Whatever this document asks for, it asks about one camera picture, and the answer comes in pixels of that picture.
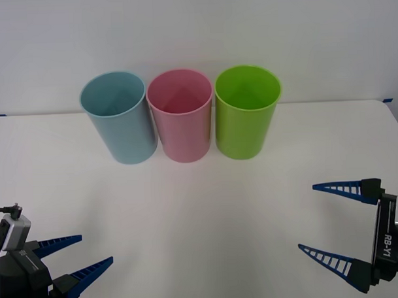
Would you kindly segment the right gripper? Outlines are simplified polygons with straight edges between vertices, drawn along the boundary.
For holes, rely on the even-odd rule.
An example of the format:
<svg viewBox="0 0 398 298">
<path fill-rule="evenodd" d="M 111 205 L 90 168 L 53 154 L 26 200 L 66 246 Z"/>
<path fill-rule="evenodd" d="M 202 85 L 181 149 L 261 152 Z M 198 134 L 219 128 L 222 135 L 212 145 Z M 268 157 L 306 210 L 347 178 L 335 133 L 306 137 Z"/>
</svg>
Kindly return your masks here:
<svg viewBox="0 0 398 298">
<path fill-rule="evenodd" d="M 379 178 L 324 182 L 313 184 L 312 189 L 365 204 L 378 203 L 372 264 L 304 244 L 298 244 L 298 248 L 359 292 L 367 293 L 370 286 L 378 285 L 381 280 L 393 280 L 398 274 L 398 195 L 383 194 Z"/>
</svg>

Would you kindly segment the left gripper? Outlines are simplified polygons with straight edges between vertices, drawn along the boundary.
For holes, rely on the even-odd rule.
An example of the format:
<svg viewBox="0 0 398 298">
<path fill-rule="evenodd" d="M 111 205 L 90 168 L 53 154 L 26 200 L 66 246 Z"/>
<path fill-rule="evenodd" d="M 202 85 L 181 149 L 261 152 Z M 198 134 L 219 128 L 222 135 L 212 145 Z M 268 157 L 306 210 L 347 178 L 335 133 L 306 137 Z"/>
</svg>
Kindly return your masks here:
<svg viewBox="0 0 398 298">
<path fill-rule="evenodd" d="M 9 252 L 0 257 L 0 298 L 79 298 L 112 264 L 108 257 L 89 267 L 54 280 L 41 260 L 70 245 L 82 241 L 82 235 L 25 243 L 24 255 Z"/>
</svg>

